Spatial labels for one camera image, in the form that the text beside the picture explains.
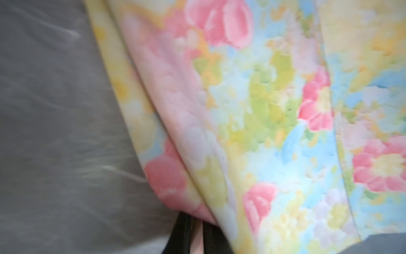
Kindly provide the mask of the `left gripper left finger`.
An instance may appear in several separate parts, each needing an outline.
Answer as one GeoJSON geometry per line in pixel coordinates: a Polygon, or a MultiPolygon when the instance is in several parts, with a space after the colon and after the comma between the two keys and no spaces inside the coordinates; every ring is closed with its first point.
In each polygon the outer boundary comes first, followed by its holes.
{"type": "Polygon", "coordinates": [[[192,217],[180,212],[162,254],[190,254],[192,217]]]}

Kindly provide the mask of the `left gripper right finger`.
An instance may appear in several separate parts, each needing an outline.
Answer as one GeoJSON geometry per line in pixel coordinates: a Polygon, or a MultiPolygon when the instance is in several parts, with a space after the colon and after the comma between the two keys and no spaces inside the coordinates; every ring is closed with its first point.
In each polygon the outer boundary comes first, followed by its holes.
{"type": "Polygon", "coordinates": [[[222,230],[210,223],[203,223],[204,254],[233,254],[222,230]]]}

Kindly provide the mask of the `pastel floral skirt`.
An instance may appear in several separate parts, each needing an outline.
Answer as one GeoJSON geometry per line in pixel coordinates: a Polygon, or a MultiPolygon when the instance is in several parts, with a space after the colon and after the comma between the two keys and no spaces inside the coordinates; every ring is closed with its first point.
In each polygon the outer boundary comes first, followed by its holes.
{"type": "Polygon", "coordinates": [[[405,1],[86,1],[142,170],[235,254],[406,231],[405,1]]]}

